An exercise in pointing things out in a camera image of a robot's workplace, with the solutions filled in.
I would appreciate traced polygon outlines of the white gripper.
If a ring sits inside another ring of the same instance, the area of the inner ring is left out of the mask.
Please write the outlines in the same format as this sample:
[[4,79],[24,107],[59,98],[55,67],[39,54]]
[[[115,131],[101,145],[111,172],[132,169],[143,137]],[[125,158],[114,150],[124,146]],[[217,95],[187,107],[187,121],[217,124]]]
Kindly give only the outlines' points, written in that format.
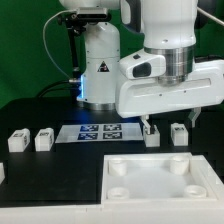
[[151,134],[149,115],[192,109],[191,127],[201,113],[200,107],[217,105],[224,100],[224,60],[195,64],[187,80],[174,86],[162,86],[156,79],[128,80],[118,76],[116,110],[123,118],[141,116],[145,132]]

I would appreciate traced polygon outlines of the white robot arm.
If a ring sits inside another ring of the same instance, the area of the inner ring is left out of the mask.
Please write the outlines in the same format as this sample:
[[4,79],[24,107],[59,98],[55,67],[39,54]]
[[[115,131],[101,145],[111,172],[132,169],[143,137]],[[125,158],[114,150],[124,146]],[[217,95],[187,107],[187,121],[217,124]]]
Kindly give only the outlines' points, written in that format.
[[78,102],[113,105],[123,118],[224,101],[224,60],[197,62],[195,29],[215,0],[59,0],[66,25],[84,35]]

